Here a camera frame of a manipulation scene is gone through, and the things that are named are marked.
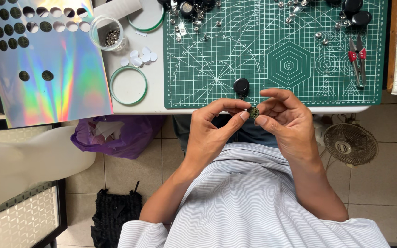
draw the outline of holographic paper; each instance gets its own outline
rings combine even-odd
[[[36,11],[44,7],[74,10],[74,17],[56,18],[49,13],[47,17],[36,14],[31,18],[24,14],[19,19],[12,16],[7,21],[0,18],[0,27],[16,23],[62,22],[66,25],[73,21],[78,25],[75,32],[58,32],[52,28],[44,32],[40,28],[36,33],[27,29],[23,34],[14,32],[11,36],[4,33],[0,41],[9,38],[18,41],[27,37],[30,44],[26,48],[20,45],[16,49],[0,49],[0,95],[8,127],[24,127],[62,121],[71,121],[93,116],[113,114],[113,106],[108,91],[108,83],[102,60],[101,50],[91,41],[88,32],[79,28],[80,22],[94,19],[90,0],[18,0],[16,3],[6,1],[0,6],[10,12],[13,7],[21,11],[31,7]],[[76,14],[77,9],[88,11],[85,18]],[[21,71],[26,71],[30,79],[26,82],[19,78]],[[45,81],[42,72],[52,72],[53,79]]]

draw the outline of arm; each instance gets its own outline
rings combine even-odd
[[[347,210],[330,186],[315,140],[311,111],[289,90],[267,89],[255,124],[276,136],[289,161],[299,203],[317,218],[343,222]]]
[[[173,221],[189,185],[220,154],[226,141],[248,119],[249,114],[244,109],[249,107],[251,104],[242,100],[219,99],[192,113],[185,159],[148,199],[139,220],[164,224]],[[211,121],[222,111],[237,114],[224,127],[216,128]]]

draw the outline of white table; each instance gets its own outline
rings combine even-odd
[[[140,0],[142,10],[132,14],[135,25],[149,27],[160,18],[162,6],[155,0]],[[126,18],[120,20],[124,28],[124,34],[128,37],[129,46],[121,52],[102,51],[105,70],[108,80],[120,65],[120,59],[129,57],[130,51],[138,50],[141,54],[142,48],[147,46],[158,55],[158,60],[150,65],[143,65],[140,70],[148,80],[148,91],[145,98],[134,106],[125,106],[112,98],[114,114],[191,114],[195,109],[166,109],[164,107],[164,77],[163,77],[163,44],[162,26],[143,37],[135,33],[135,29],[128,24]],[[135,82],[142,80],[140,74],[122,73],[116,82]],[[115,91],[120,99],[120,92]],[[332,107],[309,107],[312,113],[357,113],[368,109],[370,106],[332,106]]]

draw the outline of black mesh fabric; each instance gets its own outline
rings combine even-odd
[[[136,192],[137,185],[128,195],[107,194],[108,189],[97,193],[94,226],[91,227],[95,247],[117,248],[123,224],[139,219],[142,196]]]

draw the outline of white striped shirt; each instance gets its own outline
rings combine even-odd
[[[130,221],[128,247],[389,247],[368,219],[321,220],[296,200],[292,172],[279,149],[227,144],[196,178],[172,227]]]

